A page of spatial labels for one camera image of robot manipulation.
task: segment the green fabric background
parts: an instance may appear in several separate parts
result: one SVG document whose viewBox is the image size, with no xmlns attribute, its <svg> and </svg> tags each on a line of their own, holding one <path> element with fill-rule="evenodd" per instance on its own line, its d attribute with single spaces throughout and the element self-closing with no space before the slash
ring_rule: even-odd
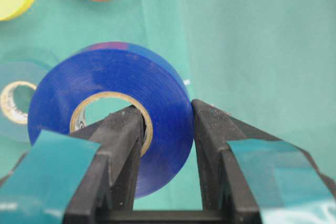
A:
<svg viewBox="0 0 336 224">
<path fill-rule="evenodd" d="M 191 80 L 191 98 L 308 150 L 336 179 L 335 21 L 336 0 L 36 0 L 0 23 L 0 61 L 54 66 L 103 41 L 148 47 Z M 106 105 L 87 116 L 103 116 Z M 0 176 L 27 149 L 2 138 Z M 135 209 L 200 209 L 199 190 L 193 148 L 181 172 Z"/>
</svg>

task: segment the teal tape roll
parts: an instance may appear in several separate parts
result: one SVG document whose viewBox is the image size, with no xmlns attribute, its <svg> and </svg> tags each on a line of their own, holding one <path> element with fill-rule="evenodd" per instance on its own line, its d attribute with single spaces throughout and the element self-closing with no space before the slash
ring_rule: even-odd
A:
<svg viewBox="0 0 336 224">
<path fill-rule="evenodd" d="M 32 60 L 0 64 L 0 136 L 29 143 L 28 107 L 37 85 L 50 69 Z"/>
<path fill-rule="evenodd" d="M 284 141 L 228 141 L 264 224 L 336 223 L 336 202 L 306 157 Z"/>
<path fill-rule="evenodd" d="M 42 131 L 14 174 L 0 187 L 0 223 L 62 223 L 99 146 Z"/>
</svg>

